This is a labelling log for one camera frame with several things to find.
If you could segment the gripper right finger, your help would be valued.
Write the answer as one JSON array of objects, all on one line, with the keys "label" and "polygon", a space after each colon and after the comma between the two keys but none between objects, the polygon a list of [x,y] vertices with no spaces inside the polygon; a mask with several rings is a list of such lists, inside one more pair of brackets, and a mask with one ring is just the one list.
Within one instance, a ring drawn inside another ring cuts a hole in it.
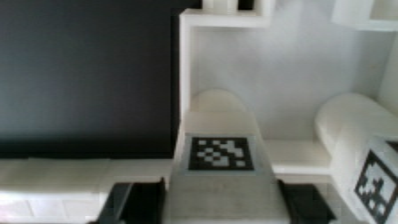
[{"label": "gripper right finger", "polygon": [[291,184],[277,181],[284,198],[289,224],[328,224],[335,220],[334,212],[312,184]]}]

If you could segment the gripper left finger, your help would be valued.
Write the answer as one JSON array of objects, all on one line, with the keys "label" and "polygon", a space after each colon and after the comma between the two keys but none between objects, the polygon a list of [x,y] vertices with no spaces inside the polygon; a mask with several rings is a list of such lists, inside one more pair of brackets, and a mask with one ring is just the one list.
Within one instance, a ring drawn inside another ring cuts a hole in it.
[{"label": "gripper left finger", "polygon": [[161,224],[165,180],[115,183],[94,221],[87,224]]}]

